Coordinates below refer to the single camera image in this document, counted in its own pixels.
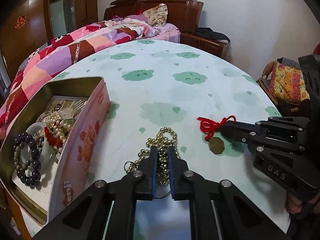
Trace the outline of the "person's right hand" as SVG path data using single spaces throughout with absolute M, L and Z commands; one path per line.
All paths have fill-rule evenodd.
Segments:
M 311 205 L 317 203 L 313 207 L 313 213 L 319 213 L 319 193 L 309 202 Z M 293 194 L 287 193 L 285 207 L 291 214 L 300 213 L 303 209 L 303 202 L 296 198 Z

